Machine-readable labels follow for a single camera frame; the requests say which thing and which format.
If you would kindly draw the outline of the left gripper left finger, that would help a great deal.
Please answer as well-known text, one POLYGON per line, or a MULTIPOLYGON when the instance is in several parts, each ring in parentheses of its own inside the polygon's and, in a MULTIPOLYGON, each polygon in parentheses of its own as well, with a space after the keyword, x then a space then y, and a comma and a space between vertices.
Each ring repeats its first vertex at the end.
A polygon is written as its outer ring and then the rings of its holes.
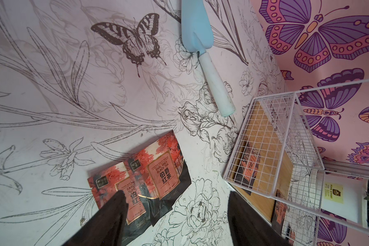
POLYGON ((64 245, 120 246, 127 212, 126 196, 123 191, 118 191, 64 245))

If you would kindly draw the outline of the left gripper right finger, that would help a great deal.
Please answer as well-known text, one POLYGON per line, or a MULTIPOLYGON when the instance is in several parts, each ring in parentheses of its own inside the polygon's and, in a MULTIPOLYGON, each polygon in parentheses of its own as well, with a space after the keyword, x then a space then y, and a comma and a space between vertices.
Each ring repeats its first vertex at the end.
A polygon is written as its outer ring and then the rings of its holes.
POLYGON ((289 246, 238 193, 231 192, 228 223, 235 246, 289 246))

